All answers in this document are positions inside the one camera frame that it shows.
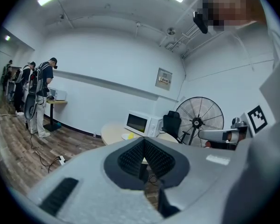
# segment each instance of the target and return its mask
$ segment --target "black office chair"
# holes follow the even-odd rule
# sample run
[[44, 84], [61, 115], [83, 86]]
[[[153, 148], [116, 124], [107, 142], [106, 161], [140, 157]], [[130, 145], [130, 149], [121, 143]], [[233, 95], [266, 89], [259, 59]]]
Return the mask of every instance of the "black office chair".
[[179, 117], [178, 112], [169, 111], [168, 115], [163, 117], [163, 128], [162, 131], [170, 134], [174, 137], [177, 142], [182, 143], [186, 135], [190, 135], [188, 132], [183, 131], [182, 139], [178, 137], [179, 126], [181, 125], [182, 119]]

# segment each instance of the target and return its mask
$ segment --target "sneaker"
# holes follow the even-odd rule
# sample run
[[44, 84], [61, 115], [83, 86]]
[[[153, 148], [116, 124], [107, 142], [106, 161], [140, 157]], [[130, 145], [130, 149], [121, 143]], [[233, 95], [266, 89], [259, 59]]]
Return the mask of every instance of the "sneaker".
[[50, 133], [46, 132], [44, 135], [39, 136], [39, 137], [40, 138], [46, 138], [46, 137], [49, 137], [50, 135], [51, 135]]
[[30, 130], [30, 133], [35, 134], [35, 133], [37, 133], [37, 130]]

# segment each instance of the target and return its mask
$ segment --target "floor fan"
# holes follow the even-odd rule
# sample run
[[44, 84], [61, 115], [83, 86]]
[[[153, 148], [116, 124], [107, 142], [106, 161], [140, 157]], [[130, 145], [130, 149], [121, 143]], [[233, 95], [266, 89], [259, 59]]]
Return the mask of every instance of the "floor fan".
[[223, 129], [224, 117], [220, 107], [205, 97], [193, 97], [184, 101], [176, 110], [182, 119], [178, 136], [182, 138], [183, 131], [190, 133], [183, 140], [186, 145], [205, 147], [207, 140], [198, 137], [199, 130]]

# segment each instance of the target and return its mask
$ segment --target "table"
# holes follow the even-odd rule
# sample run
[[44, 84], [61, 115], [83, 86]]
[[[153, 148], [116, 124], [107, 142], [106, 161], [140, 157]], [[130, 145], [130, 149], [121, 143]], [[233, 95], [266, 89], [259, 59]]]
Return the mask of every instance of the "table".
[[53, 108], [54, 104], [67, 104], [67, 101], [65, 100], [49, 100], [47, 99], [47, 103], [50, 104], [50, 123], [47, 125], [44, 125], [43, 127], [50, 132], [55, 131], [56, 129], [59, 129], [60, 126], [58, 124], [53, 123]]
[[[123, 124], [119, 123], [112, 123], [105, 125], [101, 130], [101, 137], [105, 145], [110, 145], [113, 143], [117, 143], [123, 141], [121, 135], [123, 133], [133, 133], [134, 138], [142, 137], [126, 128], [124, 128]], [[157, 137], [162, 140], [168, 140], [174, 143], [178, 143], [175, 138], [173, 138], [170, 134], [167, 133], [160, 133]], [[143, 159], [142, 164], [147, 164], [146, 159]]]

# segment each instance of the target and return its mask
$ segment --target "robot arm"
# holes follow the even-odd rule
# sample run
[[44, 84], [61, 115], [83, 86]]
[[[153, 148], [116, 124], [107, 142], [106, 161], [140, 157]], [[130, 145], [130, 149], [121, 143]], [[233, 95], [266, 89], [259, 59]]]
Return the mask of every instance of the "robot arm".
[[203, 140], [208, 140], [210, 143], [226, 143], [236, 146], [246, 137], [248, 127], [244, 121], [240, 121], [239, 118], [234, 118], [230, 129], [200, 130], [198, 137]]

